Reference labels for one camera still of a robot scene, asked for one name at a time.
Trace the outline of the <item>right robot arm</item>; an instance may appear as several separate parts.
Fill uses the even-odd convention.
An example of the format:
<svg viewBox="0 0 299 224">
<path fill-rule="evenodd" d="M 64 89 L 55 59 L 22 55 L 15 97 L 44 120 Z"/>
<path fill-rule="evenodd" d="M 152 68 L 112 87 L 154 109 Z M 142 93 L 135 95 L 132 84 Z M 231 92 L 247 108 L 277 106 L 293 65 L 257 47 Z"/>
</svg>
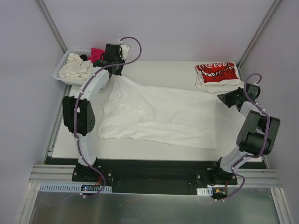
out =
<svg viewBox="0 0 299 224">
<path fill-rule="evenodd" d="M 245 116 L 245 121 L 237 136 L 236 147 L 216 161 L 208 171 L 213 185 L 229 183 L 236 177 L 234 172 L 248 160 L 268 155 L 272 151 L 281 121 L 268 115 L 255 102 L 260 92 L 259 86 L 245 84 L 243 88 L 217 96 L 227 107 L 235 106 Z"/>
</svg>

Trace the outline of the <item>plain white t-shirt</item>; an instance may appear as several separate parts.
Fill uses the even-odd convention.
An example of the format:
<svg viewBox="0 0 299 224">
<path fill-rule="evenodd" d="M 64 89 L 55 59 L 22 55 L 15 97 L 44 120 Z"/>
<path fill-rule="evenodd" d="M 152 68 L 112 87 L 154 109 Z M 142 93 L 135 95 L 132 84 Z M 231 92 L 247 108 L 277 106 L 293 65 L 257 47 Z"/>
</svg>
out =
<svg viewBox="0 0 299 224">
<path fill-rule="evenodd" d="M 115 77 L 98 137 L 215 150 L 215 105 L 211 94 Z"/>
</svg>

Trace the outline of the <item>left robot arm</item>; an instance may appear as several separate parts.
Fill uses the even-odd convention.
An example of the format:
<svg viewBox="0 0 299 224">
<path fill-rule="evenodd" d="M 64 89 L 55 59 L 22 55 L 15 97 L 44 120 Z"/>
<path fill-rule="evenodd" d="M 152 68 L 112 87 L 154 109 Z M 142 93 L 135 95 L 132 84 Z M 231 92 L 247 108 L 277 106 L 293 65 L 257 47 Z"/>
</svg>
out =
<svg viewBox="0 0 299 224">
<path fill-rule="evenodd" d="M 130 47 L 117 44 L 107 44 L 105 53 L 96 66 L 92 67 L 90 77 L 84 82 L 73 96 L 65 96 L 62 101 L 64 125 L 74 136 L 78 149 L 78 163 L 76 164 L 72 180 L 75 182 L 96 182 L 100 177 L 96 165 L 97 157 L 93 149 L 92 131 L 96 125 L 96 118 L 91 100 L 104 87 L 112 74 L 121 74 L 121 66 L 113 66 L 101 70 L 106 65 L 124 63 Z"/>
</svg>

